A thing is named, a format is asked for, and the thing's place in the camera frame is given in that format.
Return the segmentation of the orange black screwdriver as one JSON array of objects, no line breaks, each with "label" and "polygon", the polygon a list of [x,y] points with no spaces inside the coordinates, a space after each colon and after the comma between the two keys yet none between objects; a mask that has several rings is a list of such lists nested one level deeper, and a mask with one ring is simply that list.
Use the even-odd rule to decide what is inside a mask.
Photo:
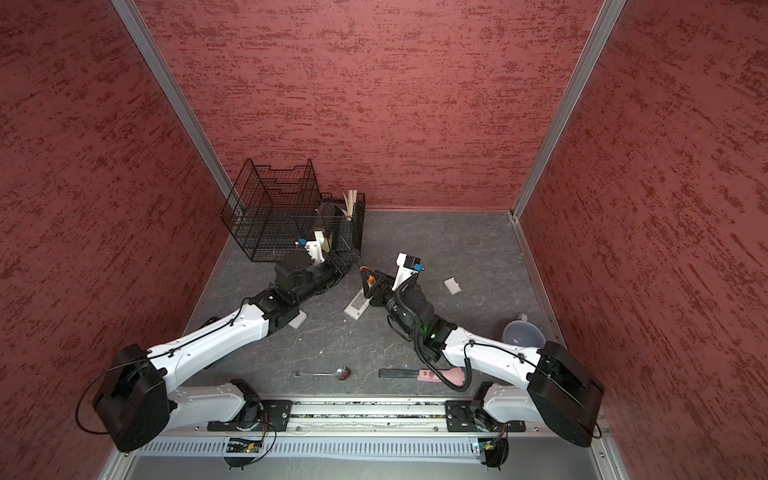
[{"label": "orange black screwdriver", "polygon": [[364,264],[360,248],[353,240],[347,240],[342,237],[338,241],[338,253],[347,266],[349,271],[355,271],[360,275],[361,281],[365,286],[371,286],[375,282],[373,271]]}]

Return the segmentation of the long white remote control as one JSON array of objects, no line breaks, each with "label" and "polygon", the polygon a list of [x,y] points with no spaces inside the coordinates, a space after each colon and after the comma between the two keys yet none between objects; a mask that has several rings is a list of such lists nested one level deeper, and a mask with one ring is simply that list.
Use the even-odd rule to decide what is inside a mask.
[{"label": "long white remote control", "polygon": [[352,319],[359,319],[368,309],[370,300],[365,297],[365,292],[360,289],[350,303],[345,307],[344,314]]}]

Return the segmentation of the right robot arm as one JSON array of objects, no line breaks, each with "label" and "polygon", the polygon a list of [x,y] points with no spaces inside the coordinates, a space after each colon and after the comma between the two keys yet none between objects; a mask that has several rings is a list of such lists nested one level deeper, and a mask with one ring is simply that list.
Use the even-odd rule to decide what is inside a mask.
[{"label": "right robot arm", "polygon": [[519,408],[501,405],[501,385],[481,397],[485,417],[497,423],[542,422],[562,439],[589,447],[603,437],[599,412],[605,388],[564,345],[520,347],[473,334],[434,311],[416,275],[395,286],[395,279],[367,267],[361,269],[363,293],[372,307],[387,312],[394,329],[438,380],[465,392],[476,372],[526,393]]}]

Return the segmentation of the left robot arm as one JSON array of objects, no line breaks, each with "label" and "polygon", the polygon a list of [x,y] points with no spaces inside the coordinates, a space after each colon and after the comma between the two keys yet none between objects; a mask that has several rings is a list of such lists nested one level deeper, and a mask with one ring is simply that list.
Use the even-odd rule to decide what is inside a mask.
[{"label": "left robot arm", "polygon": [[236,350],[307,317],[303,304],[332,289],[358,262],[356,249],[310,254],[296,249],[275,265],[275,281],[235,312],[147,350],[131,344],[91,384],[91,402],[116,449],[138,450],[160,434],[208,422],[255,424],[261,398],[244,380],[186,387],[198,372]]}]

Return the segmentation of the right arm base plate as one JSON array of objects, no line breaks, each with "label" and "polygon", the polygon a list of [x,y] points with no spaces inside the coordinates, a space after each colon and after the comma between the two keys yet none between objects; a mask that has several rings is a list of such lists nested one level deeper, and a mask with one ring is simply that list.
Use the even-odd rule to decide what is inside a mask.
[{"label": "right arm base plate", "polygon": [[444,403],[447,431],[450,433],[482,432],[499,434],[523,433],[524,421],[502,423],[493,419],[478,405],[468,400],[448,400]]}]

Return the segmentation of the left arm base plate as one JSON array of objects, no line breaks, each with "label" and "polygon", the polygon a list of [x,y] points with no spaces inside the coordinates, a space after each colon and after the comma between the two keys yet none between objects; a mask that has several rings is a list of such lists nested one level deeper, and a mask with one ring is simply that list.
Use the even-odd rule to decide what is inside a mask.
[{"label": "left arm base plate", "polygon": [[284,432],[290,419],[293,402],[290,400],[248,401],[233,420],[211,421],[207,424],[210,432],[235,432],[255,434],[264,429]]}]

